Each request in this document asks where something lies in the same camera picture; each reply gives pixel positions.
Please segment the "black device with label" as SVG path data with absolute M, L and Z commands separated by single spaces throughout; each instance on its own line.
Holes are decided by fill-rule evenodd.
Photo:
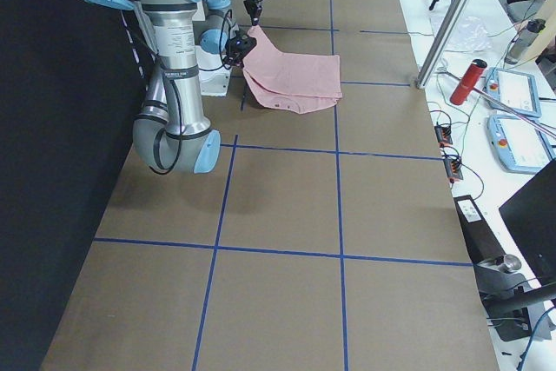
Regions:
M 506 252 L 470 195 L 457 196 L 454 205 L 473 264 L 497 258 Z

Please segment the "white pedestal column base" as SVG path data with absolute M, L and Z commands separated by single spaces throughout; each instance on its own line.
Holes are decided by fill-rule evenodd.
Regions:
M 221 18 L 210 21 L 194 21 L 195 53 L 203 96 L 226 96 L 231 70 L 222 60 L 230 36 L 228 25 Z

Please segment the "grey water bottle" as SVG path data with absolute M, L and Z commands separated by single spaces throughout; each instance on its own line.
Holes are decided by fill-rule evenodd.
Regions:
M 525 27 L 520 29 L 512 43 L 512 47 L 506 53 L 505 63 L 517 64 L 526 50 L 532 45 L 538 34 L 546 27 L 546 20 L 537 18 L 529 20 Z

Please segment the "red cylindrical bottle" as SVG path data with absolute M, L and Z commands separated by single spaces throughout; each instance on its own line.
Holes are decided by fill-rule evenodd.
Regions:
M 460 79 L 457 87 L 450 96 L 450 103 L 460 106 L 463 102 L 465 102 L 486 68 L 486 61 L 479 58 L 472 60 L 465 74 Z

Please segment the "black monitor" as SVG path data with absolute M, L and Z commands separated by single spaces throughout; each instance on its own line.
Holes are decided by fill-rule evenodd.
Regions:
M 555 161 L 504 202 L 499 212 L 541 284 L 555 281 Z

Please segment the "near blue teach pendant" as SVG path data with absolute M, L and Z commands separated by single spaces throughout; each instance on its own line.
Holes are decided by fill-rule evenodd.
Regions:
M 518 117 L 492 115 L 486 125 L 493 152 L 508 172 L 534 175 L 555 159 L 546 135 Z

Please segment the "reacher grabber stick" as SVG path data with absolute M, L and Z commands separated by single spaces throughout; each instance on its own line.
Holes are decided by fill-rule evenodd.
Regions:
M 504 105 L 503 103 L 500 103 L 500 102 L 496 101 L 494 98 L 489 96 L 484 91 L 484 88 L 483 89 L 477 89 L 476 87 L 474 87 L 472 89 L 472 91 L 474 91 L 478 95 L 482 96 L 486 101 L 488 101 L 492 105 L 493 108 L 498 109 L 498 110 L 503 110 L 506 113 L 512 114 L 512 115 L 516 116 L 518 119 L 522 120 L 523 122 L 528 123 L 529 125 L 531 125 L 534 129 L 536 129 L 540 133 L 543 133 L 546 136 L 551 137 L 552 139 L 555 138 L 555 128 L 548 128 L 546 125 L 543 125 L 542 123 L 537 122 L 537 119 L 539 119 L 539 118 L 533 118 L 531 116 L 521 115 L 520 113 L 513 110 L 512 108 L 509 108 L 506 105 Z

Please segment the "orange black terminal block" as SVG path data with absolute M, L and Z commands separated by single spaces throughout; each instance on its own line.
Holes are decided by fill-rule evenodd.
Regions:
M 450 124 L 436 124 L 434 133 L 441 148 L 452 146 L 452 126 Z

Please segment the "clear plastic bag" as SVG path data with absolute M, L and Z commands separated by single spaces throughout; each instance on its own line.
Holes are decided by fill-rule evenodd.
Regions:
M 478 17 L 463 17 L 450 36 L 446 51 L 474 52 L 490 50 L 493 47 L 487 28 Z

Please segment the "aluminium frame post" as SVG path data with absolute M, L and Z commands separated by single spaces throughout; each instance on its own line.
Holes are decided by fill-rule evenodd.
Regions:
M 465 10 L 469 0 L 453 0 L 447 10 L 447 13 L 438 29 L 437 35 L 429 50 L 425 62 L 423 63 L 419 75 L 415 81 L 418 89 L 424 89 L 434 73 L 437 65 L 442 58 L 447 42 L 453 33 L 460 17 Z

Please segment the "far blue teach pendant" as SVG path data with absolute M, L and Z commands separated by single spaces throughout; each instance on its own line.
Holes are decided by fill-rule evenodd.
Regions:
M 537 84 L 532 75 L 492 68 L 486 73 L 484 91 L 521 115 L 533 118 L 542 116 Z

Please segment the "pink Snoopy t-shirt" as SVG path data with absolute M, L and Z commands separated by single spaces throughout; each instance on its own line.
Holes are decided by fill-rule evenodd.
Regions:
M 261 106 L 301 115 L 334 107 L 342 99 L 338 55 L 283 52 L 259 26 L 248 34 L 256 46 L 243 60 L 243 75 Z

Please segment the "blue teach pendant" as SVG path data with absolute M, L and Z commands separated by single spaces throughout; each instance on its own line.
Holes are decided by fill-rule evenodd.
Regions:
M 484 91 L 521 115 L 533 118 L 542 116 L 537 84 L 532 75 L 492 68 L 486 73 Z
M 508 172 L 534 175 L 555 159 L 546 135 L 518 117 L 492 115 L 486 125 L 493 152 Z

